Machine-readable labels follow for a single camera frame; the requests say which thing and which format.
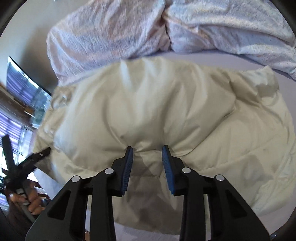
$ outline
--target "bed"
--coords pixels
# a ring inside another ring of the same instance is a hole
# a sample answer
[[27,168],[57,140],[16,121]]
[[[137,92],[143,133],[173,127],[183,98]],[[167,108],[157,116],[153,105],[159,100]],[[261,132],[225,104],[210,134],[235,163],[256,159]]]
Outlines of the bed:
[[[242,71],[258,69],[262,67],[262,65],[255,63],[245,57],[239,57],[239,56],[225,53],[218,50],[204,50],[199,53],[189,53],[189,54],[160,52],[160,53],[153,54],[153,56],[155,55],[162,56],[168,59],[187,60],[197,64],[208,65],[208,66],[218,66],[218,67],[242,70]],[[58,65],[54,65],[54,69],[55,69],[55,72],[57,73],[57,76],[59,77],[60,83],[63,83],[62,85],[69,84],[72,81],[76,81],[76,80],[70,79],[70,82],[68,82],[69,79],[64,78],[65,73],[59,72],[61,69],[57,68],[57,66]],[[280,71],[277,71],[276,76],[279,81],[280,92],[282,93],[283,98],[287,104],[287,107],[291,112],[291,115],[293,118],[293,124],[295,125],[296,123],[296,108],[295,108],[296,97],[294,95],[296,90],[295,81],[287,73],[283,73]],[[59,185],[57,182],[52,180],[42,171],[37,170],[35,173],[35,176],[37,177],[40,185],[42,187],[45,187],[45,190],[47,191],[50,197],[54,197],[55,194],[60,190],[61,185]],[[290,217],[291,213],[295,208],[295,203],[296,203],[296,191],[294,191],[293,197],[284,207],[268,215],[260,217],[261,221],[266,226],[270,234],[276,231],[278,228],[280,228],[288,220],[288,218]],[[129,227],[124,227],[119,224],[116,225],[116,232],[117,232],[118,240],[137,240],[137,239],[139,240],[178,240],[177,236],[158,234],[158,233],[153,233],[148,231],[140,231],[140,230],[132,229]]]

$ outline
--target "mattress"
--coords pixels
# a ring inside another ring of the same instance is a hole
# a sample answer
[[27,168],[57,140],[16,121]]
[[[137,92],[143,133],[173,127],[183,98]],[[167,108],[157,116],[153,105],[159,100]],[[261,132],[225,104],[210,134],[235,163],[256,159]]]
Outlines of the mattress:
[[[169,52],[158,53],[157,55],[160,55],[168,59],[181,59],[191,61],[197,64],[217,66],[234,70],[244,71],[258,69],[261,67],[261,65],[254,63],[250,60],[219,51],[203,51],[200,53],[188,55],[178,55],[173,52]],[[294,107],[293,103],[295,103],[294,100],[296,99],[296,97],[294,97],[293,95],[293,88],[296,89],[296,84],[286,74],[276,73],[276,76],[279,81],[280,91],[283,95],[284,100],[286,101],[288,109],[291,112],[295,125],[296,108]],[[35,176],[37,177],[40,185],[45,187],[46,192],[51,198],[53,198],[61,188],[59,184],[55,183],[54,180],[52,180],[39,170],[36,171]],[[260,217],[261,221],[266,226],[269,233],[273,233],[274,231],[276,231],[288,220],[291,213],[293,212],[293,209],[295,207],[295,205],[293,204],[295,203],[296,193],[294,192],[293,198],[285,207],[273,213]],[[131,240],[134,238],[140,238],[141,240],[178,240],[177,236],[140,231],[128,227],[123,227],[122,225],[116,225],[115,227],[118,240]]]

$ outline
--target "wall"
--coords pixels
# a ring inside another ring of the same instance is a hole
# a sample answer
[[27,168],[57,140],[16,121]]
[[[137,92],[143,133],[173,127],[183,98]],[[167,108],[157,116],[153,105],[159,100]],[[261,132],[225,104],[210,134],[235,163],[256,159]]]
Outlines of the wall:
[[57,78],[46,53],[48,31],[88,0],[28,0],[12,17],[0,37],[0,83],[6,86],[7,59],[11,56],[34,80],[49,91]]

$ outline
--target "window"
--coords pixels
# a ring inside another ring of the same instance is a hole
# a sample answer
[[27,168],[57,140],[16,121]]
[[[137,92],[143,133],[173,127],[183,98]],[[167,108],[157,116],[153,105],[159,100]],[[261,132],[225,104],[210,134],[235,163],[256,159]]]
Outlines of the window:
[[[14,161],[16,164],[19,164],[29,155],[29,146],[33,132],[0,113],[0,137],[7,134],[10,137]],[[2,139],[0,138],[0,175],[5,177],[5,174],[2,173],[2,168],[7,170],[2,149]],[[33,173],[29,175],[29,179],[37,181]]]

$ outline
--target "crumpled blanket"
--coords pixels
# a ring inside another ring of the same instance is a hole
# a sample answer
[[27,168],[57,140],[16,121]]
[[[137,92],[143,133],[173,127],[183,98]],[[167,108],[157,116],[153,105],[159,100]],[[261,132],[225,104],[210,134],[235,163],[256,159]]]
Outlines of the crumpled blanket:
[[295,35],[269,0],[91,0],[47,38],[59,85],[170,46],[179,53],[217,48],[243,54],[296,79]]
[[296,181],[291,115],[269,67],[229,71],[162,57],[121,61],[58,87],[34,151],[60,184],[95,176],[135,156],[128,191],[113,199],[115,222],[178,234],[183,198],[171,195],[161,149],[213,177],[223,174],[257,215],[284,206]]

